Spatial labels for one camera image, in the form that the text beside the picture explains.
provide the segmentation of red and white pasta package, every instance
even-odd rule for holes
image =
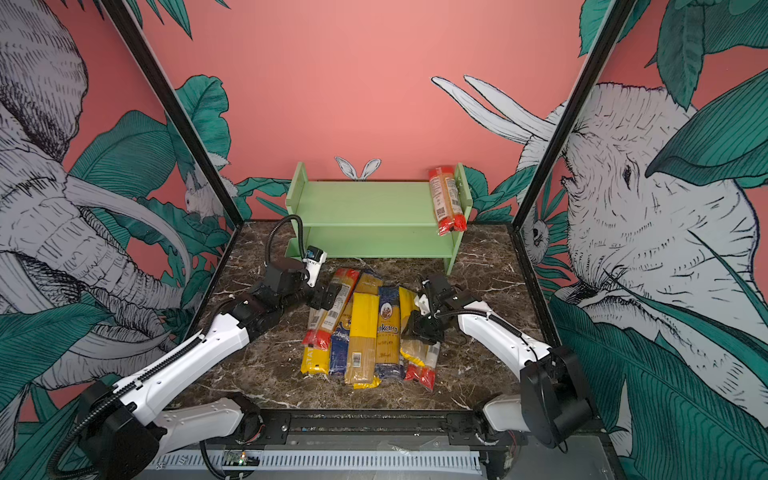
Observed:
[[[429,189],[432,192],[432,204],[437,217],[437,232],[467,230],[467,219],[458,201],[458,189],[453,177],[453,167],[437,167],[429,171]]]

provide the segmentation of marble surface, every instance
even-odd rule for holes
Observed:
[[[243,292],[261,278],[264,244],[272,226],[272,222],[245,225],[202,318],[210,316],[229,294]],[[273,255],[285,252],[292,235],[289,227],[283,227],[273,245]],[[411,290],[417,290],[419,274],[443,271],[441,259],[331,259],[320,279],[327,282],[338,266],[371,268],[385,285]],[[499,315],[523,332],[542,338],[505,226],[470,225],[449,279],[478,292]],[[304,375],[300,372],[301,339],[308,315],[305,306],[286,315],[275,329],[200,377],[172,406],[199,405],[238,391],[271,409],[464,409],[495,393],[515,393],[519,389],[512,372],[458,327],[446,332],[432,393],[411,382],[383,382],[375,389],[353,390],[335,379]]]

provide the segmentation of pink wall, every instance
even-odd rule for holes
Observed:
[[[191,40],[141,5],[144,33],[179,88],[216,76],[230,110],[231,165],[222,175],[343,178],[334,156],[372,180],[423,179],[463,162],[493,189],[522,146],[479,127],[430,78],[470,74],[545,117],[568,98],[579,58],[579,2],[187,2]],[[249,199],[253,216],[270,213]]]

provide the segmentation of wooden shelf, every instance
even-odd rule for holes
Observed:
[[[472,196],[461,164],[455,179],[464,215],[469,217]],[[425,181],[309,181],[299,163],[286,207],[302,219],[305,247],[323,249],[331,258],[442,258],[450,273],[463,236],[463,232],[437,234]],[[286,255],[300,255],[296,238]]]

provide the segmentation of black cable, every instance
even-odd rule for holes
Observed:
[[[295,220],[299,225],[299,252],[301,253],[302,260],[306,257],[306,252],[304,251],[304,224],[301,221],[301,217],[291,214],[278,220],[272,228],[270,235],[267,237],[266,245],[264,246],[264,265],[269,265],[272,261],[272,240],[274,240],[277,231],[291,220]]]
[[[205,445],[205,440],[200,441],[200,456],[203,457],[203,463],[205,464],[205,468],[208,469],[211,475],[218,478],[219,480],[226,480],[227,477],[232,478],[234,475],[227,475],[224,473],[223,469],[221,473],[217,472],[214,468],[214,464],[210,462],[210,457],[208,456],[208,448]],[[248,473],[241,472],[239,473],[235,478],[246,478],[248,475],[252,474],[254,470],[248,470]]]

